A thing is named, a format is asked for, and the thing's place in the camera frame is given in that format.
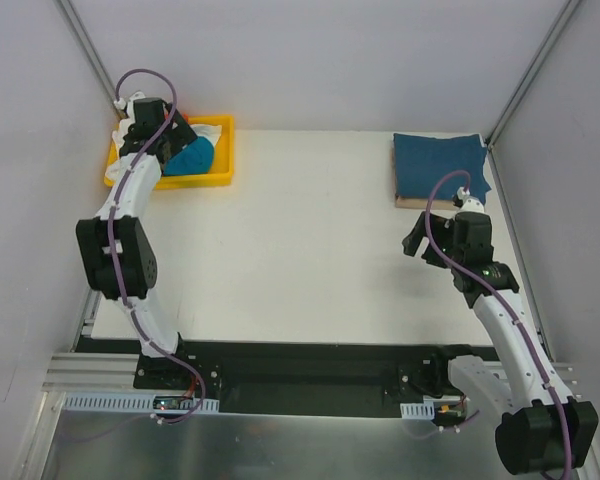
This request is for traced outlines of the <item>teal blue t-shirt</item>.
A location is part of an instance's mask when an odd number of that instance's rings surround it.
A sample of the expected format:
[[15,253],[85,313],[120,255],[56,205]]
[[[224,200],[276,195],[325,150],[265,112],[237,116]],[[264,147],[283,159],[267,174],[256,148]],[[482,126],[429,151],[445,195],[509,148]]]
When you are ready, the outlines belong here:
[[207,174],[215,154],[213,143],[206,137],[198,137],[180,153],[173,156],[163,169],[164,176],[187,176]]

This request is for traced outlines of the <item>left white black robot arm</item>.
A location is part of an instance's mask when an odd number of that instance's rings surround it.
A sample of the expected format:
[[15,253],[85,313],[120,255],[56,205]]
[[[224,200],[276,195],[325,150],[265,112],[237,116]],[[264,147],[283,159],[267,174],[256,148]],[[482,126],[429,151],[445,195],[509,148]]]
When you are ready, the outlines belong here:
[[113,132],[122,142],[118,176],[95,216],[77,222],[76,237],[90,288],[114,302],[137,335],[137,375],[157,376],[168,388],[179,389],[189,382],[192,367],[158,300],[157,259],[141,217],[182,117],[173,104],[140,92],[118,105],[126,113]]

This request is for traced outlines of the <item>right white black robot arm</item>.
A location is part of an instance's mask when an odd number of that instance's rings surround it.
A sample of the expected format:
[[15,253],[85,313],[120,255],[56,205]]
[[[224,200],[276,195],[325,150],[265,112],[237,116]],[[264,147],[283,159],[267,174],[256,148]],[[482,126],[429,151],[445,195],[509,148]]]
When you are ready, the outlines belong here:
[[494,258],[492,222],[485,213],[452,218],[420,214],[403,252],[447,269],[453,285],[488,333],[506,378],[498,379],[468,345],[441,347],[410,382],[435,398],[459,391],[495,424],[495,444],[512,475],[570,479],[583,467],[599,424],[589,401],[579,401],[559,376],[526,322],[519,284]]

